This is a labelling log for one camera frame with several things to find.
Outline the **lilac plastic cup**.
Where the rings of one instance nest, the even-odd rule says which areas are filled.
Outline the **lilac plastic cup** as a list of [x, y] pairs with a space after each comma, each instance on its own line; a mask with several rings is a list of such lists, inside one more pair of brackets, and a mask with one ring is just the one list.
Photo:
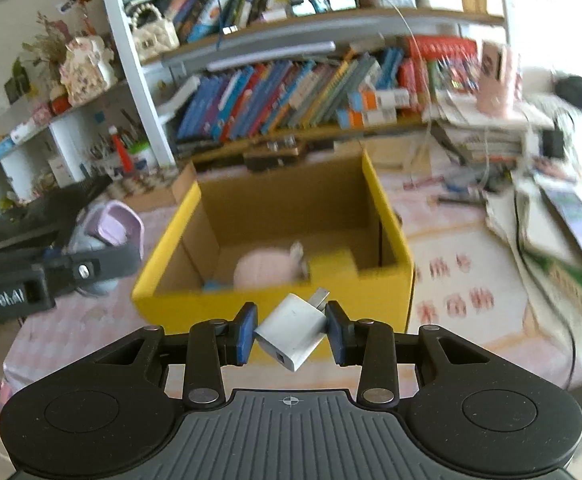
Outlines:
[[90, 205], [78, 216], [66, 254], [133, 244], [144, 258], [145, 226], [136, 212], [118, 200]]

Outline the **white charger cube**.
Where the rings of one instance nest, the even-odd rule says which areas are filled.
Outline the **white charger cube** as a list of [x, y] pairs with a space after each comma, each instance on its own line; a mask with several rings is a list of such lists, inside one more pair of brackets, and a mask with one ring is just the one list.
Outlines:
[[290, 372], [296, 372], [326, 335], [330, 292], [317, 289], [308, 300], [289, 294], [256, 327], [259, 346]]

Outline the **pink plush pig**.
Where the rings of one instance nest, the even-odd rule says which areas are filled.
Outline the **pink plush pig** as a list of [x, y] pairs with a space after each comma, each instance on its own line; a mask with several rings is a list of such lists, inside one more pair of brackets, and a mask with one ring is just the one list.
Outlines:
[[294, 243], [289, 248], [257, 248], [242, 256], [233, 271], [236, 289], [274, 287], [308, 278], [304, 248]]

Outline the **blue wrapper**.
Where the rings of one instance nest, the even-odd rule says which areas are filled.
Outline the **blue wrapper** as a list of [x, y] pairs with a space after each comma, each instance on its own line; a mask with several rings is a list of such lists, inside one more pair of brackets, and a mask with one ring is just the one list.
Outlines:
[[226, 289], [227, 286], [215, 281], [208, 281], [206, 282], [203, 287], [202, 287], [202, 291], [203, 292], [218, 292], [219, 290], [223, 290]]

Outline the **yellow tape roll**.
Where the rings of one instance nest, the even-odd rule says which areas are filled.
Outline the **yellow tape roll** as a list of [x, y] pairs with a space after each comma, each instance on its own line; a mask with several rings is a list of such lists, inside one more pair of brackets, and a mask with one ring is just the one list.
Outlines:
[[308, 259], [308, 273], [314, 282], [331, 278], [356, 278], [357, 264], [349, 248], [322, 252]]

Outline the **black electronic keyboard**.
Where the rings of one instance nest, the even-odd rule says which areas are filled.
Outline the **black electronic keyboard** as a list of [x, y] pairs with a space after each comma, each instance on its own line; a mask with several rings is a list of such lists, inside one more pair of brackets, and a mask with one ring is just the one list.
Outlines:
[[66, 240], [80, 213], [111, 183], [109, 176], [87, 178], [4, 212], [0, 216], [0, 252]]

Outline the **yellow cardboard box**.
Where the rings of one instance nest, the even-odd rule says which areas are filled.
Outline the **yellow cardboard box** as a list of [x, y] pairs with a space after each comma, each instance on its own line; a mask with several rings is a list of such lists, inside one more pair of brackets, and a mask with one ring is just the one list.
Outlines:
[[[257, 248], [300, 243], [304, 258], [349, 248], [356, 278], [236, 289], [238, 260]], [[227, 286], [203, 292], [208, 281]], [[139, 273], [132, 300], [166, 333], [208, 318], [231, 318], [246, 302], [266, 318], [293, 292], [328, 289], [351, 318], [375, 318], [402, 332], [413, 301], [415, 265], [387, 193], [364, 151], [300, 162], [261, 174], [195, 179]]]

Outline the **pink checkered tablecloth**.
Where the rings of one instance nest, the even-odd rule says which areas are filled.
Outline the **pink checkered tablecloth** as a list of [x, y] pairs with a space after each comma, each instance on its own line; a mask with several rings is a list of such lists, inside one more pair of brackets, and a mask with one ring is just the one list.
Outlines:
[[[439, 226], [440, 209], [415, 214], [427, 200], [398, 178], [379, 176], [415, 265], [413, 301], [403, 332], [437, 324], [559, 385], [582, 384], [582, 317], [558, 321], [522, 278], [511, 245], [482, 220]], [[147, 259], [178, 204], [142, 214]], [[151, 324], [132, 300], [137, 280], [104, 298], [72, 295], [28, 318], [4, 364], [7, 382], [25, 387], [111, 341]]]

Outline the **red white glue bottle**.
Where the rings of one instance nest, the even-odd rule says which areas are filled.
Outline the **red white glue bottle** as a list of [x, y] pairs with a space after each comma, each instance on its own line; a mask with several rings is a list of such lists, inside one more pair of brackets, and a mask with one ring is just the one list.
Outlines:
[[128, 154], [128, 150], [122, 141], [120, 131], [116, 126], [110, 126], [108, 129], [109, 136], [111, 136], [112, 143], [116, 148], [116, 153], [120, 157], [124, 174], [132, 174], [135, 171], [134, 160]]

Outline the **white green lidded jar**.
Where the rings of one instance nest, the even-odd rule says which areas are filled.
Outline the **white green lidded jar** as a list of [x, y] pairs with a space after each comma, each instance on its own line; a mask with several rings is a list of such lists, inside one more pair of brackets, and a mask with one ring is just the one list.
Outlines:
[[128, 149], [137, 171], [153, 171], [159, 168], [157, 159], [148, 142], [138, 142]]

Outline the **green thick book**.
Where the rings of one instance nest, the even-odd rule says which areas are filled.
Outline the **green thick book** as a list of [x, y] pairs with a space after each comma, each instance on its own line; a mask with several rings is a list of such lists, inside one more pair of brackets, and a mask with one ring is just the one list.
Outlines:
[[560, 290], [560, 294], [582, 315], [582, 271], [562, 266], [560, 262], [550, 258], [536, 256], [533, 252], [523, 252], [523, 255], [540, 265], [551, 283]]

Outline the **orange white medicine box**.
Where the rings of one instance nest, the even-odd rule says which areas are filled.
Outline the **orange white medicine box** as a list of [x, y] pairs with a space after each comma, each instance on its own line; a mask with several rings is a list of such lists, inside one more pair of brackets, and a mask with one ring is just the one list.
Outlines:
[[411, 107], [410, 93], [406, 88], [365, 91], [359, 93], [362, 110], [407, 110]]

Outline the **white quilted handbag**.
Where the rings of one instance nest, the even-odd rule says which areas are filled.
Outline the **white quilted handbag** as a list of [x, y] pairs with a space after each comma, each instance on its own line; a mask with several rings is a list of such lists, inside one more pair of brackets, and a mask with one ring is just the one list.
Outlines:
[[137, 6], [132, 15], [132, 36], [140, 63], [180, 45], [174, 24], [152, 3]]

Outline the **white bookshelf unit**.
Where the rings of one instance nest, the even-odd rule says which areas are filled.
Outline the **white bookshelf unit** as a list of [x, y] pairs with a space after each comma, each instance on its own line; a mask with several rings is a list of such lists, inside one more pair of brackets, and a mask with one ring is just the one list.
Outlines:
[[[59, 1], [0, 0], [0, 100], [3, 84], [22, 42], [37, 32], [37, 14], [45, 13], [49, 18], [56, 18]], [[157, 119], [155, 106], [172, 96], [177, 84], [186, 76], [206, 70], [207, 66], [228, 64], [245, 56], [263, 58], [288, 52], [297, 46], [312, 51], [317, 44], [326, 42], [348, 44], [367, 37], [390, 37], [407, 32], [453, 34], [464, 32], [471, 25], [490, 26], [496, 32], [509, 30], [506, 19], [497, 15], [432, 9], [362, 8], [257, 22], [227, 36], [212, 35], [140, 62], [123, 0], [101, 0], [99, 4], [105, 13], [99, 22], [105, 25], [116, 43], [116, 53], [136, 110], [155, 144], [155, 157], [163, 166], [174, 164], [175, 158]]]

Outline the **black power adapter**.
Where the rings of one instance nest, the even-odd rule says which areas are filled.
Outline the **black power adapter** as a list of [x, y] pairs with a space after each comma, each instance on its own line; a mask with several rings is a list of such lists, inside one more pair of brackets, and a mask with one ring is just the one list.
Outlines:
[[545, 158], [564, 159], [564, 133], [560, 129], [547, 129], [542, 132], [542, 156]]

